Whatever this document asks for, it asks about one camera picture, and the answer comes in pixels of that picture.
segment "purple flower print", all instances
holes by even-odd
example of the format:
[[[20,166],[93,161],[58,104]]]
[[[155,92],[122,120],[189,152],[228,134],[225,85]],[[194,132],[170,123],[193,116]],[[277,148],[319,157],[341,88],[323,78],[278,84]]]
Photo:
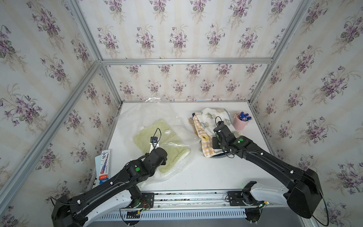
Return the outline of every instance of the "purple flower print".
[[[78,136],[78,133],[83,135],[84,126],[81,122],[82,118],[78,115],[78,111],[72,110],[71,113],[69,113],[68,118],[64,121],[63,125],[66,126],[67,131],[73,129],[73,133]]]
[[[168,100],[168,101],[175,101],[174,97],[169,96],[169,95],[167,95],[167,94],[165,94],[165,95],[164,95],[164,98],[165,98],[166,100]]]
[[[329,129],[337,131],[335,129],[335,125],[325,123],[325,119],[320,117],[319,120],[311,119],[310,122],[306,123],[308,129],[303,129],[299,133],[300,140],[302,143],[307,143],[310,146],[310,142],[312,141],[314,144],[318,143],[318,141],[324,142],[324,138],[327,137]]]
[[[322,53],[322,51],[319,50],[319,48],[313,49],[313,47],[309,45],[307,49],[302,51],[296,58],[298,63],[291,68],[292,73],[290,78],[292,77],[294,80],[300,78],[301,72],[305,74],[306,71],[312,67],[315,55],[320,53]]]
[[[11,34],[11,32],[5,25],[2,25],[0,29],[0,58],[4,59],[2,63],[9,64],[10,68],[14,71],[14,66],[17,63],[25,72],[25,66],[27,63],[24,61],[24,57],[18,55],[20,51],[14,49],[11,41],[8,40],[9,37],[6,34]]]
[[[83,191],[86,191],[89,182],[92,179],[92,169],[89,169],[86,171],[86,173],[81,177],[80,181],[78,183],[83,186]]]
[[[212,24],[210,30],[206,33],[207,39],[209,40],[207,44],[208,50],[212,50],[212,53],[217,51],[218,43],[221,41],[222,37],[225,36],[223,29],[224,28],[220,28],[218,24],[216,24],[216,26]]]
[[[109,116],[109,118],[107,118],[106,122],[109,127],[112,126],[114,119],[115,119],[114,116]]]
[[[180,79],[174,80],[174,83],[171,85],[174,88],[174,92],[179,97],[183,94],[183,89],[187,86],[185,81],[181,81]]]
[[[302,96],[302,94],[303,91],[300,89],[300,86],[298,86],[295,90],[291,90],[289,98],[285,102],[285,106],[287,106],[287,108],[284,111],[290,112],[295,106],[302,106],[302,101],[306,99],[304,96]]]
[[[169,71],[170,71],[170,68],[172,67],[173,65],[158,65],[158,68],[160,69],[160,73],[161,73],[161,76],[164,77],[165,79],[169,77]]]
[[[271,123],[264,124],[263,129],[268,137],[272,136]]]
[[[97,28],[97,30],[101,33],[98,34],[99,43],[105,45],[105,52],[107,55],[110,55],[111,58],[117,58],[118,51],[118,40],[116,39],[116,36],[111,33],[112,26],[106,26],[105,29],[103,28]]]
[[[160,23],[164,22],[166,18],[165,7],[167,0],[149,0],[149,2],[150,4],[154,5],[153,13],[155,14],[155,19],[158,18],[160,20]]]
[[[135,77],[135,79],[140,77],[139,67],[141,67],[141,65],[126,65],[126,69],[129,70],[129,74],[132,78]]]
[[[94,88],[93,83],[90,83],[88,85],[87,89],[84,91],[84,94],[87,100],[91,99],[92,105],[98,106],[99,104],[98,95],[96,89]]]
[[[82,60],[82,65],[85,70],[88,70],[91,67],[91,61],[89,60],[89,53],[87,51],[87,47],[84,43],[79,39],[80,34],[76,34],[76,38],[71,40],[73,45],[73,52],[76,54],[77,60]]]
[[[349,217],[350,213],[346,212],[346,204],[345,203],[333,203],[327,202],[326,206],[328,208],[328,215],[329,215],[329,223],[334,224],[338,227],[349,226],[353,227],[351,224]],[[320,213],[323,215],[323,219],[326,217],[326,209],[323,205],[323,208],[320,209]]]
[[[156,96],[159,94],[159,88],[161,87],[160,83],[155,80],[147,80],[147,88],[150,89],[150,93],[153,96]]]
[[[268,100],[267,107],[265,109],[265,113],[266,113],[265,117],[269,117],[270,114],[276,113],[276,109],[277,109],[277,106],[276,106],[275,98]]]
[[[306,171],[307,169],[315,168],[316,161],[313,157],[313,155],[305,156],[302,154],[300,162],[297,164],[297,166],[304,171]]]
[[[227,77],[231,69],[232,69],[231,64],[219,64],[218,67],[216,68],[216,70],[218,71],[218,74],[216,75],[218,81],[223,81]]]
[[[97,145],[94,147],[94,149],[97,151],[97,155],[100,155],[101,152],[103,151],[104,144],[105,142],[103,140],[100,140],[100,138],[98,137]]]
[[[256,87],[256,84],[257,84],[257,81],[254,84],[252,84],[251,87],[248,89],[250,91],[248,95],[251,95],[253,93],[254,88]]]
[[[185,69],[189,73],[187,74],[187,79],[190,79],[190,82],[195,81],[200,74],[200,70],[202,69],[202,65],[194,64],[194,65],[187,65]]]
[[[332,45],[332,47],[338,48],[333,54],[347,51],[347,46],[353,46],[352,41],[363,34],[362,15],[363,7],[359,9],[357,14],[346,18],[348,21],[344,24],[345,32],[342,32],[340,37],[336,38],[336,43]]]
[[[326,12],[328,11],[327,7],[327,0],[316,0],[311,4],[307,11],[308,15],[306,16],[305,21],[303,22],[301,27],[301,29],[304,29],[301,34],[310,31],[310,27],[313,25],[314,21],[317,20],[319,16],[326,14]]]
[[[275,52],[278,44],[280,43],[284,31],[285,28],[281,29],[280,33],[277,36],[274,36],[274,39],[271,42],[271,44],[273,44],[273,47],[269,49],[269,52],[267,53],[268,55],[272,56],[272,54]]]
[[[103,0],[107,5],[110,6],[110,13],[115,20],[115,18],[119,19],[119,23],[124,21],[124,13],[122,11],[122,2],[126,0]]]
[[[83,162],[87,164],[87,160],[91,160],[91,156],[87,153],[85,143],[79,143],[77,147],[72,147],[72,152],[70,156],[73,157],[73,163]]]
[[[48,41],[53,48],[58,47],[59,50],[64,49],[64,37],[59,35],[61,29],[56,24],[56,18],[52,13],[45,9],[37,0],[32,0],[26,3],[32,9],[32,19],[37,23],[38,31],[45,31],[48,34]]]
[[[284,162],[290,161],[289,157],[285,154],[283,149],[276,150],[276,153],[277,153],[277,158],[280,159],[281,161],[284,161]]]
[[[169,42],[173,44],[171,48],[171,53],[175,54],[175,57],[178,58],[184,53],[183,48],[187,47],[187,35],[184,30],[187,26],[182,25],[179,29],[177,27],[172,27],[172,33],[170,34]]]
[[[40,59],[42,64],[45,66],[45,75],[50,78],[54,78],[58,81],[64,89],[71,89],[71,81],[68,75],[64,72],[62,59],[58,59],[56,56],[51,58],[50,56],[45,56],[44,59]]]
[[[103,124],[101,122],[101,119],[99,118],[98,112],[90,114],[90,117],[88,119],[91,122],[92,128],[97,128],[98,131],[103,131]]]
[[[199,85],[202,89],[202,94],[204,96],[207,96],[209,93],[209,90],[214,87],[213,81],[209,81],[208,79],[204,79],[202,83]]]
[[[13,206],[8,206],[8,211],[10,212],[13,208]],[[16,219],[15,215],[8,213],[2,217],[0,224],[2,227],[22,227],[28,226],[29,221],[26,218],[22,220],[22,217]]]
[[[197,23],[203,21],[203,18],[205,17],[203,15],[204,13],[204,7],[205,4],[207,3],[207,0],[191,0],[190,4],[193,6],[193,11],[192,11],[192,15],[193,15],[193,20],[196,19]]]
[[[153,53],[151,49],[154,48],[155,39],[149,31],[151,28],[152,26],[146,26],[144,29],[141,27],[137,28],[136,42],[141,44],[140,53],[143,53],[145,57],[151,57],[151,53]]]
[[[272,89],[277,82],[280,82],[284,75],[281,73],[281,67],[278,65],[271,73],[271,77],[269,80],[268,89]]]
[[[222,101],[222,94],[212,96],[211,101]]]
[[[269,12],[269,19],[268,20],[272,20],[271,24],[276,23],[282,15],[282,10],[286,7],[286,5],[288,3],[293,2],[293,0],[272,0],[271,1],[271,12]]]
[[[331,175],[327,182],[333,185],[333,189],[339,190],[343,195],[344,192],[349,192],[350,195],[354,193],[363,192],[363,170],[362,166],[354,167],[351,162],[345,162],[345,164],[338,164],[339,173],[336,171],[328,172]]]
[[[260,107],[258,106],[258,101],[256,101],[256,103],[253,104],[252,107],[254,108],[257,114],[260,113]]]
[[[313,98],[316,104],[324,102],[327,104],[327,98],[333,100],[337,94],[343,95],[344,90],[348,87],[349,77],[360,78],[360,75],[356,74],[358,71],[344,72],[345,68],[340,66],[336,72],[329,72],[326,77],[323,77],[321,81],[323,86],[318,86],[313,90]]]
[[[49,144],[49,147],[45,150],[45,153],[42,157],[40,157],[40,160],[38,161],[38,165],[35,168],[35,170],[41,170],[43,167],[48,169],[47,172],[50,170],[53,170],[55,172],[55,166],[56,164],[62,167],[62,160],[60,157],[57,157],[55,154],[53,154],[53,151],[51,147],[53,144]]]
[[[26,123],[26,130],[36,134],[36,131],[44,131],[48,125],[48,121],[45,119],[46,115],[40,115],[42,108],[36,105],[36,99],[29,96],[15,93],[17,84],[14,84],[9,89],[7,87],[7,97],[0,98],[0,106],[4,107],[4,118],[11,120],[13,126],[17,126],[21,121]]]
[[[197,101],[197,95],[188,96],[186,101]]]
[[[256,71],[256,69],[262,67],[262,64],[246,64],[246,73],[245,73],[245,77],[246,79],[252,77]]]
[[[102,92],[103,103],[106,104],[110,109],[113,109],[113,102],[109,92]]]
[[[73,197],[74,193],[71,192],[67,185],[67,181],[63,181],[62,183],[57,183],[57,187],[55,190],[48,192],[47,194],[51,194],[52,197],[54,197],[55,199],[59,199],[60,197],[66,195],[68,197]],[[44,200],[46,203],[52,203],[50,197],[48,197],[47,199]]]
[[[244,95],[237,93],[233,100],[247,100],[247,98]]]
[[[294,131],[291,129],[293,126],[290,123],[290,120],[287,120],[286,122],[281,122],[280,129],[277,131],[277,139],[279,141],[282,141],[284,138],[291,139],[293,136],[292,134],[295,134]]]
[[[243,23],[242,17],[247,16],[247,10],[251,7],[252,0],[231,0],[232,4],[229,9],[233,10],[232,15],[228,18],[228,24],[233,28],[238,28]]]
[[[231,96],[235,89],[240,86],[240,83],[237,82],[235,79],[230,79],[225,86],[227,88],[226,93],[228,94],[228,96]]]
[[[241,39],[238,41],[238,43],[241,44],[241,46],[237,49],[237,54],[239,54],[240,57],[245,57],[248,53],[250,53],[250,49],[254,47],[254,44],[257,42],[257,30],[259,30],[261,27],[254,27],[246,28],[246,32],[241,35]]]
[[[123,92],[123,95],[127,98],[127,99],[131,99],[134,95],[134,89],[131,86],[131,81],[126,81],[126,82],[120,82],[120,91]]]

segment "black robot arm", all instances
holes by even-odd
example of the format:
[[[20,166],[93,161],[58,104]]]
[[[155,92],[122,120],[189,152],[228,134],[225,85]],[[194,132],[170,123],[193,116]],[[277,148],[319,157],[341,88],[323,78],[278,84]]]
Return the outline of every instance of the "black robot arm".
[[[130,161],[115,176],[86,193],[72,198],[68,198],[66,195],[60,197],[52,212],[53,226],[83,226],[88,220],[86,217],[88,213],[124,190],[129,190],[133,201],[140,198],[141,192],[136,184],[153,176],[156,168],[165,165],[166,160],[166,151],[160,147],[155,148],[151,153]]]
[[[322,189],[316,172],[294,167],[261,149],[251,139],[236,138],[223,121],[214,128],[214,149],[222,149],[227,155],[237,155],[258,165],[277,178],[289,189],[284,193],[288,206],[298,215],[310,218],[322,199]]]

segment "yellow checkered towel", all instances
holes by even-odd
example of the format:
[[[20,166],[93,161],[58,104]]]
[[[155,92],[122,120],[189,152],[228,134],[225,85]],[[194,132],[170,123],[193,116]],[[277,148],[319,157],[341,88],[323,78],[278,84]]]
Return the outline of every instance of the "yellow checkered towel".
[[[212,157],[213,155],[223,153],[221,149],[215,150],[212,148],[212,138],[208,136],[208,134],[205,132],[204,128],[200,124],[197,115],[194,115],[193,117],[195,130],[197,131],[197,134],[202,142],[202,151],[204,156],[207,158]]]

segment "vent grille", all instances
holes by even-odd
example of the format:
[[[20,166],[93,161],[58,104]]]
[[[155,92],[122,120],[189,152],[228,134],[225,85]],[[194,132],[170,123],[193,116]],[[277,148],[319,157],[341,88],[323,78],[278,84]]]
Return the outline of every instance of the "vent grille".
[[[135,220],[126,218],[126,211],[121,211],[124,220]],[[213,219],[213,218],[245,218],[243,208],[225,209],[203,209],[203,210],[153,210],[143,211],[138,220],[178,220],[178,219]],[[119,211],[113,211],[100,217],[97,221],[119,221]]]

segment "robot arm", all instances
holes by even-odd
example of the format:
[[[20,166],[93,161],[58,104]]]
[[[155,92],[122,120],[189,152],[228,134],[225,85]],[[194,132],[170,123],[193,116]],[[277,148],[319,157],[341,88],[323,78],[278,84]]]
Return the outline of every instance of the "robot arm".
[[[86,193],[72,198],[66,195],[60,197],[56,200],[52,212],[53,226],[81,227],[108,211],[110,207],[135,207],[137,199],[142,195],[136,184],[153,176],[156,168],[165,165],[166,160],[166,151],[160,147],[155,148],[149,154],[130,161],[115,176]]]
[[[311,169],[306,171],[291,166],[286,162],[276,158],[268,152],[261,149],[257,144],[245,136],[236,138],[233,133],[224,125],[223,121],[217,123],[217,127],[214,128],[216,137],[212,138],[212,145],[214,149],[222,149],[227,155],[237,155],[240,158],[244,158],[254,164],[258,165],[269,174],[277,178],[285,187],[286,190],[278,191],[276,198],[279,197],[279,202],[286,203],[295,213],[304,217],[311,218],[313,212],[322,199],[321,186],[318,175]],[[253,188],[256,182],[250,182],[246,185],[250,193],[256,194],[258,198],[263,197],[263,193],[257,193],[258,190]],[[260,190],[265,191],[267,197],[270,197],[268,193],[277,192],[277,190]],[[238,195],[244,200],[248,200],[248,193],[246,195]]]

